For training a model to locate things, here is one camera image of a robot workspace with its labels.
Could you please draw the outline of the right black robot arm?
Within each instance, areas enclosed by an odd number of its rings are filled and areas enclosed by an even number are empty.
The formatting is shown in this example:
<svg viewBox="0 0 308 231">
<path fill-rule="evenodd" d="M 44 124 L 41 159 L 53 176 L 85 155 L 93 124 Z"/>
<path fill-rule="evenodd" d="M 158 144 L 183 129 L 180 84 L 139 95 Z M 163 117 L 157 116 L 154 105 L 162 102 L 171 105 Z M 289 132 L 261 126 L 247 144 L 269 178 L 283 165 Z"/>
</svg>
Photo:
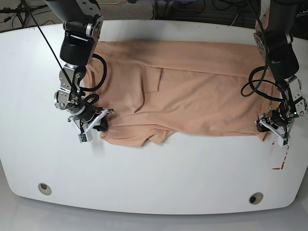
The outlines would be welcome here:
<svg viewBox="0 0 308 231">
<path fill-rule="evenodd" d="M 106 79 L 106 61 L 94 53 L 100 38 L 103 16 L 99 4 L 95 0 L 47 0 L 47 6 L 62 20 L 64 40 L 60 50 L 60 57 L 65 65 L 61 66 L 59 90 L 55 93 L 55 106 L 60 110 L 67 110 L 79 131 L 82 142 L 90 140 L 91 130 L 107 130 L 104 117 L 112 113 L 95 106 L 99 96 L 95 93 Z M 100 82 L 92 87 L 80 86 L 86 74 L 86 65 L 97 59 L 103 64 L 103 76 Z"/>
</svg>

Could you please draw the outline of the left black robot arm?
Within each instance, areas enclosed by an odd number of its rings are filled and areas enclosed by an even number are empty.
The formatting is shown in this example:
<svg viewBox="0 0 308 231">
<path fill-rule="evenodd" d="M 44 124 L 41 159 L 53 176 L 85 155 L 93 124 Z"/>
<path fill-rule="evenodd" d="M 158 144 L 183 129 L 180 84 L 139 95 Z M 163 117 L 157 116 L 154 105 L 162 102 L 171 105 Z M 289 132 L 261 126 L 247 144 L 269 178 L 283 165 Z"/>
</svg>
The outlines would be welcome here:
<svg viewBox="0 0 308 231">
<path fill-rule="evenodd" d="M 272 0 L 266 13 L 260 15 L 254 9 L 252 1 L 247 1 L 256 18 L 254 39 L 265 64 L 250 73 L 247 85 L 251 88 L 251 92 L 241 95 L 249 97 L 256 93 L 279 103 L 278 108 L 270 109 L 269 115 L 258 114 L 256 126 L 258 132 L 271 131 L 276 134 L 280 146 L 289 143 L 294 120 L 308 112 L 307 101 L 301 92 L 301 81 L 296 76 L 299 63 L 293 50 L 294 39 L 291 31 L 302 4 L 301 0 Z M 273 77 L 272 84 L 280 92 L 281 98 L 259 91 L 260 85 L 266 82 L 267 72 Z"/>
</svg>

